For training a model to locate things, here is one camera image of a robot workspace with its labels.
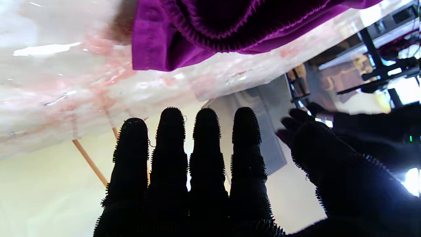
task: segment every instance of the purple fabric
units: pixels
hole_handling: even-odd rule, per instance
[[[381,0],[139,0],[133,69],[173,71],[217,52],[259,54]]]

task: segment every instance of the gloved hand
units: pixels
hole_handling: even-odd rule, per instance
[[[382,163],[357,153],[305,111],[292,109],[290,116],[281,120],[286,129],[276,134],[317,187],[328,219],[369,224],[376,233],[419,233],[417,197]]]
[[[188,165],[182,113],[177,108],[165,109],[157,129],[148,186],[146,124],[138,118],[125,121],[94,236],[283,236],[273,222],[266,194],[267,175],[253,111],[240,108],[235,114],[230,197],[224,187],[220,136],[215,112],[208,108],[199,111]],[[190,192],[187,168],[192,177]]]

